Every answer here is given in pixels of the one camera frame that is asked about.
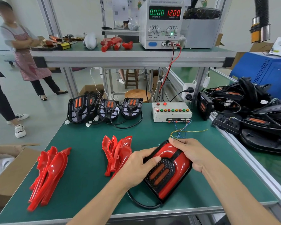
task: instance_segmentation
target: apron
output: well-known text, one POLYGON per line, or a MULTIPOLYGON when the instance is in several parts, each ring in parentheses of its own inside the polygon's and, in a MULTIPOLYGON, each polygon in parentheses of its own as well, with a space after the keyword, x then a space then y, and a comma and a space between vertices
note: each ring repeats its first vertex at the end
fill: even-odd
MULTIPOLYGON (((20 35, 15 35, 8 28, 1 26, 4 29, 8 30, 16 40, 24 41, 29 38, 28 33, 20 25, 23 29, 24 33, 20 35)), ((34 81, 40 80, 45 77, 51 76, 51 71, 48 68, 38 68, 33 60, 33 57, 30 54, 30 49, 17 49, 15 52, 15 62, 17 66, 20 68, 20 73, 22 75, 23 80, 26 81, 34 81)))

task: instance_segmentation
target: white wire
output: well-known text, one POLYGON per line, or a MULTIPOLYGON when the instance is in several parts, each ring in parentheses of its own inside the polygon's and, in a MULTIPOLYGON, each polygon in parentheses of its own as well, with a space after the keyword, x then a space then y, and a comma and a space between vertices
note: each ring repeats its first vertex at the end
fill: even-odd
POLYGON ((159 83, 159 82, 161 82, 161 81, 158 81, 158 82, 156 83, 156 89, 155 89, 154 94, 153 94, 153 96, 152 96, 152 100, 154 99, 155 92, 156 92, 157 89, 158 89, 158 83, 159 83))
POLYGON ((96 90, 97 90, 97 86, 96 86, 95 80, 94 80, 94 78, 93 78, 93 76, 92 76, 92 69, 94 69, 94 67, 90 69, 90 76, 92 77, 92 79, 93 79, 93 81, 94 81, 94 84, 95 84, 95 88, 96 88, 96 90))

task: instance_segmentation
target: left hand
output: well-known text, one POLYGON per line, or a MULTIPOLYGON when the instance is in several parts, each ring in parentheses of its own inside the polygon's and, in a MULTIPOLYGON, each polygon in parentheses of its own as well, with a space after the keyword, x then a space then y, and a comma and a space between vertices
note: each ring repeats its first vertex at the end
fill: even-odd
POLYGON ((161 160, 159 156, 149 159, 145 164, 143 159, 152 154, 156 147, 133 152, 114 179, 124 184, 124 188, 130 188, 140 184, 149 171, 161 160))

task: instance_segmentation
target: blue power switch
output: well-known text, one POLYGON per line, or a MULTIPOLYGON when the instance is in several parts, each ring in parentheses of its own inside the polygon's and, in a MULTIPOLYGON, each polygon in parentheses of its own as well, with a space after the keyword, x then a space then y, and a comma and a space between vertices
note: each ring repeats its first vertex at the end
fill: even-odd
POLYGON ((149 42, 149 46, 157 46, 157 42, 149 42))

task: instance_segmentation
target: person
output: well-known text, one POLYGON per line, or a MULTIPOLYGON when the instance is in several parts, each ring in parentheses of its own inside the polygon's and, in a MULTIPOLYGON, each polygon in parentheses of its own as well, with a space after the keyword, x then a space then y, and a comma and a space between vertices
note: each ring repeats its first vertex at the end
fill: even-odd
POLYGON ((11 5, 3 0, 0 0, 0 16, 4 20, 0 27, 1 34, 5 43, 15 54, 15 61, 20 68, 23 80, 31 82, 35 92, 43 101, 46 101, 47 97, 39 81, 40 79, 44 79, 55 94, 68 93, 59 89, 48 68, 37 68, 30 54, 30 47, 39 45, 40 40, 26 27, 15 23, 15 14, 11 5))
POLYGON ((0 85, 0 114, 5 118, 8 124, 13 124, 15 127, 15 137, 20 138, 26 135, 26 131, 23 125, 19 124, 20 120, 24 120, 29 117, 28 114, 15 114, 11 109, 11 106, 3 93, 0 85))
MULTIPOLYGON (((196 139, 169 138, 193 162, 193 169, 203 174, 220 200, 232 225, 281 223, 268 212, 240 182, 240 180, 196 139)), ((135 151, 122 169, 111 179, 67 225, 102 225, 111 216, 127 190, 138 185, 161 160, 153 157, 143 164, 155 148, 135 151)))
MULTIPOLYGON (((129 30, 128 28, 128 23, 129 21, 123 21, 123 28, 124 30, 129 30)), ((119 36, 124 43, 128 43, 130 41, 134 42, 134 43, 138 43, 139 42, 139 37, 138 36, 129 36, 129 35, 120 35, 119 36)), ((124 70, 123 69, 119 69, 119 74, 121 76, 121 79, 119 79, 119 82, 122 84, 125 84, 125 77, 124 77, 124 70)))

